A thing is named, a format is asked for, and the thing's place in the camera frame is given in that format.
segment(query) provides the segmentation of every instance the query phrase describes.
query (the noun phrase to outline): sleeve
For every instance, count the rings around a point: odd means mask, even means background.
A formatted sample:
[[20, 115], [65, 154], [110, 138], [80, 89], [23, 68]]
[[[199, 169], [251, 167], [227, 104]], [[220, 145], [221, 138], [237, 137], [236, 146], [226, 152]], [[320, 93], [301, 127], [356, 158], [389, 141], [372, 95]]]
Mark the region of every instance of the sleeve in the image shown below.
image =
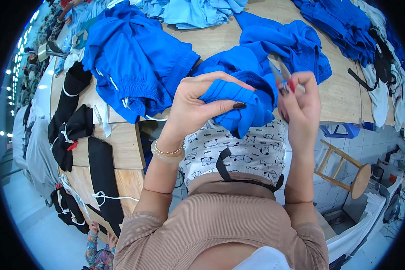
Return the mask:
[[85, 260], [89, 265], [93, 265], [95, 262], [94, 258], [97, 253], [97, 237], [98, 233], [93, 234], [92, 232], [88, 232]]
[[329, 249], [323, 229], [315, 223], [302, 223], [294, 229], [301, 240], [296, 249], [295, 269], [329, 269]]
[[147, 211], [126, 216], [114, 251], [114, 269], [135, 269], [150, 235], [162, 224], [160, 216]]

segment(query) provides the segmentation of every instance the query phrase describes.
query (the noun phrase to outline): long painted fingernail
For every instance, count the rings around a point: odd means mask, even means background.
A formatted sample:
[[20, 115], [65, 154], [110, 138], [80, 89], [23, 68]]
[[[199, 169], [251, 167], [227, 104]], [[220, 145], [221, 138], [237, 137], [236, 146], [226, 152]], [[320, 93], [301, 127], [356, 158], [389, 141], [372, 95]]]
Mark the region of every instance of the long painted fingernail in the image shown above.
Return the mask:
[[287, 85], [279, 88], [279, 93], [281, 93], [282, 96], [286, 96], [289, 94], [289, 87]]
[[240, 103], [236, 103], [232, 106], [234, 109], [243, 109], [246, 108], [246, 103], [240, 102]]

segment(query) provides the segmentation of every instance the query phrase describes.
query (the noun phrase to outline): woman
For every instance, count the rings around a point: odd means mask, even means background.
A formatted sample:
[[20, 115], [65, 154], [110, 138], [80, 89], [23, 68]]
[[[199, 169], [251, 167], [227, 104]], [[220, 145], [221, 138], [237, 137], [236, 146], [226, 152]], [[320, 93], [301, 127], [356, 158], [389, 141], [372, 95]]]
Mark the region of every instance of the woman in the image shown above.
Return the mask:
[[[259, 173], [264, 168], [249, 170], [243, 158], [234, 171], [228, 172], [226, 165], [240, 158], [230, 161], [225, 150], [217, 157], [217, 172], [190, 177], [190, 181], [186, 176], [189, 196], [168, 216], [178, 164], [194, 151], [188, 145], [185, 155], [184, 141], [196, 141], [191, 137], [212, 117], [246, 106], [231, 100], [205, 104], [198, 99], [219, 78], [254, 90], [223, 72], [181, 81], [170, 116], [152, 145], [154, 156], [140, 200], [134, 213], [124, 219], [114, 269], [328, 269], [328, 249], [312, 203], [313, 148], [321, 113], [312, 72], [298, 72], [291, 77], [295, 85], [304, 84], [306, 93], [287, 89], [279, 95], [281, 114], [289, 119], [292, 148], [285, 206], [275, 201], [272, 192], [279, 179], [276, 170], [277, 176], [270, 181]], [[281, 146], [277, 154], [282, 154], [283, 139], [277, 137], [276, 143]], [[235, 151], [235, 144], [237, 141], [223, 149]], [[254, 145], [247, 142], [243, 155], [254, 153]], [[198, 158], [189, 158], [202, 166]], [[275, 164], [273, 156], [264, 161]]]
[[108, 232], [108, 244], [100, 251], [97, 250], [97, 237], [99, 236], [99, 224], [92, 222], [89, 226], [87, 239], [87, 251], [85, 260], [90, 267], [83, 266], [83, 270], [109, 270], [113, 269], [113, 259], [116, 250], [117, 237]]

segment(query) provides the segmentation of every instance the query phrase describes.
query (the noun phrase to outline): scissors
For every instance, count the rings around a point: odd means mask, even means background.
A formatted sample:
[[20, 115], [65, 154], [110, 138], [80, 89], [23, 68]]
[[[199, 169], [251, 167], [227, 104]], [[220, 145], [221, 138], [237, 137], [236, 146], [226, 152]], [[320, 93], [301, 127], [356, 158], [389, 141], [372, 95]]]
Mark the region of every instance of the scissors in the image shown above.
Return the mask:
[[283, 93], [288, 92], [288, 90], [286, 89], [286, 85], [288, 85], [291, 91], [295, 93], [295, 85], [291, 80], [291, 73], [289, 72], [288, 68], [286, 68], [286, 65], [283, 63], [280, 57], [277, 58], [277, 61], [280, 64], [281, 68], [280, 72], [269, 59], [270, 69], [272, 70], [272, 73], [275, 76], [276, 87], [279, 89], [279, 92]]

